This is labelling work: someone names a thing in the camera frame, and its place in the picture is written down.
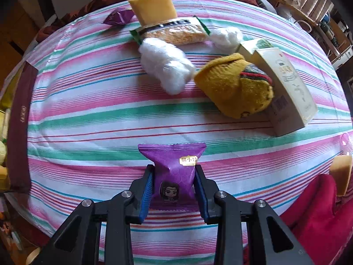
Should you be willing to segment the white cotton ball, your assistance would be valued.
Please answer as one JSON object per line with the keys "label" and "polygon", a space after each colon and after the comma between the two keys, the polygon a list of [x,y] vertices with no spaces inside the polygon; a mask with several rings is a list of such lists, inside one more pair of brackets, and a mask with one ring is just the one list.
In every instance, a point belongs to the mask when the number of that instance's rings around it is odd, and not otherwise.
{"label": "white cotton ball", "polygon": [[228,26],[213,30],[209,35],[209,39],[224,53],[232,54],[237,51],[244,37],[239,28]]}

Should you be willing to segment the striped bed sheet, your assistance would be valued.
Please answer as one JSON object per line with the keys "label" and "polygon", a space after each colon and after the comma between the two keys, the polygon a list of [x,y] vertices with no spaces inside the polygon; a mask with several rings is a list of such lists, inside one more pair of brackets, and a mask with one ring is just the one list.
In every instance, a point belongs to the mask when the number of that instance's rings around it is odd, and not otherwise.
{"label": "striped bed sheet", "polygon": [[173,0],[180,16],[210,29],[238,27],[282,50],[308,87],[318,113],[303,129],[277,137],[265,114],[233,120],[188,83],[167,95],[140,64],[130,31],[103,23],[113,6],[57,30],[26,60],[38,69],[30,98],[28,194],[8,193],[19,234],[42,246],[84,199],[110,199],[142,176],[139,144],[207,145],[200,163],[221,190],[263,199],[281,214],[339,155],[352,120],[329,59],[304,30],[232,0]]}

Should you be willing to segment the yellow knitted sock bundle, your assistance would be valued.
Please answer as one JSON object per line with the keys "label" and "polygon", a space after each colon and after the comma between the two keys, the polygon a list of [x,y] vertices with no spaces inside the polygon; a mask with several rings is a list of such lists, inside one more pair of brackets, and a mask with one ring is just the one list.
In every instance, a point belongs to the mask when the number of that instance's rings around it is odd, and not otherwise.
{"label": "yellow knitted sock bundle", "polygon": [[265,110],[274,93],[272,79],[239,53],[208,62],[194,83],[230,118],[245,118]]}

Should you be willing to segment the purple snack packet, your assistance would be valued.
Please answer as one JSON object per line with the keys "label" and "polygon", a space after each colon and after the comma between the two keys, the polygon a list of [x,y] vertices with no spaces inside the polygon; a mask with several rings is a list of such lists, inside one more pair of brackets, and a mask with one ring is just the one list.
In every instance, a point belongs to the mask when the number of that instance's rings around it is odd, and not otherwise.
{"label": "purple snack packet", "polygon": [[193,182],[205,143],[139,144],[139,152],[155,167],[150,208],[158,211],[196,212]]}
{"label": "purple snack packet", "polygon": [[109,26],[124,26],[128,24],[134,16],[134,11],[130,9],[116,8],[103,21],[103,24]]}

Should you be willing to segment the yellow sponge block right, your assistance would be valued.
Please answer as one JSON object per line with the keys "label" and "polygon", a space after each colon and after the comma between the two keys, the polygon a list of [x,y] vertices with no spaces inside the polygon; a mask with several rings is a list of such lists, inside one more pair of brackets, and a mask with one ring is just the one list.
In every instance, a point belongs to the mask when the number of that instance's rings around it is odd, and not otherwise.
{"label": "yellow sponge block right", "polygon": [[337,196],[346,194],[352,174],[352,156],[338,155],[333,159],[329,168],[329,174],[336,183]]}

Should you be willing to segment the red pink quilt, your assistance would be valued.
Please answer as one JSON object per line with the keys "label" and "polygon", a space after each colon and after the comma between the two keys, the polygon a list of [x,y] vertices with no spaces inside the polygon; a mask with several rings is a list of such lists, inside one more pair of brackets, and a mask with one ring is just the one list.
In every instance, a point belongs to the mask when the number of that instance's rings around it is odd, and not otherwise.
{"label": "red pink quilt", "polygon": [[352,237],[352,200],[336,203],[332,176],[316,176],[280,215],[314,264],[335,264]]}

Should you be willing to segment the green white small box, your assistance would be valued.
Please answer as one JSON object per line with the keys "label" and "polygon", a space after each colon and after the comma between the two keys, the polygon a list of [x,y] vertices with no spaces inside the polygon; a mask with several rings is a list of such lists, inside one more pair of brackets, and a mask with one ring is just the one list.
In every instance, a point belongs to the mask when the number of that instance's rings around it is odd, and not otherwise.
{"label": "green white small box", "polygon": [[273,47],[273,45],[268,40],[256,38],[253,40],[242,41],[238,47],[238,53],[245,59],[248,59],[248,56],[252,56],[256,50],[268,49],[271,47]]}

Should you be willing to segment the white plush ball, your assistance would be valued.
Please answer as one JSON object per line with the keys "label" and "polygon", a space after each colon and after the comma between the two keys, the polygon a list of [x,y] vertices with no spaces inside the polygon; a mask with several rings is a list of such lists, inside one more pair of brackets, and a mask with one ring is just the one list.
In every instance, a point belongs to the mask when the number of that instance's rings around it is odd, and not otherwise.
{"label": "white plush ball", "polygon": [[7,147],[2,141],[0,141],[0,165],[4,163],[6,156],[7,156]]}

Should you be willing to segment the yellow sponge block in box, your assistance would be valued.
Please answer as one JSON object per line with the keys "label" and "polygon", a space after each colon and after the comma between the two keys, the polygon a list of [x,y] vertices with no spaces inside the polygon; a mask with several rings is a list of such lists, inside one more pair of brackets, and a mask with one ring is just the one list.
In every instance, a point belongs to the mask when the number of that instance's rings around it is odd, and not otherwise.
{"label": "yellow sponge block in box", "polygon": [[10,188],[7,168],[0,166],[0,192],[8,191]]}

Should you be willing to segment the wooden side desk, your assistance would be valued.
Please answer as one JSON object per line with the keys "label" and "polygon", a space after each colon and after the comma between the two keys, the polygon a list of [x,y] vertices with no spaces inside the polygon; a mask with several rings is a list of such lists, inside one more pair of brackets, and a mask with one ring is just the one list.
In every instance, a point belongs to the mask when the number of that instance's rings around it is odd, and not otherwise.
{"label": "wooden side desk", "polygon": [[335,68],[352,58],[352,32],[331,0],[267,0],[277,13],[309,33]]}

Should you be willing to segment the pink plastic hair roller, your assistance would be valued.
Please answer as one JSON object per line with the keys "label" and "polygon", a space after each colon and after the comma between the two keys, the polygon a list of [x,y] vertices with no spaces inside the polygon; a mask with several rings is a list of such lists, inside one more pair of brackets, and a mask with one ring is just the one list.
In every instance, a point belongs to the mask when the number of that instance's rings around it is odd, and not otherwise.
{"label": "pink plastic hair roller", "polygon": [[344,133],[340,137],[340,150],[343,155],[352,155],[353,153],[352,137],[348,133]]}

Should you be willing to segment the beige tea box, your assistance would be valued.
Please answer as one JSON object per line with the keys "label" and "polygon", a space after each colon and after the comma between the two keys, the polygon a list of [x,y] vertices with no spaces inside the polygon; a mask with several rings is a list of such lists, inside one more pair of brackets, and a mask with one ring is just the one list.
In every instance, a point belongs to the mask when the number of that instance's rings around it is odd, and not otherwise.
{"label": "beige tea box", "polygon": [[256,49],[252,63],[272,79],[274,98],[266,113],[276,136],[307,126],[318,112],[317,104],[287,57],[275,47]]}

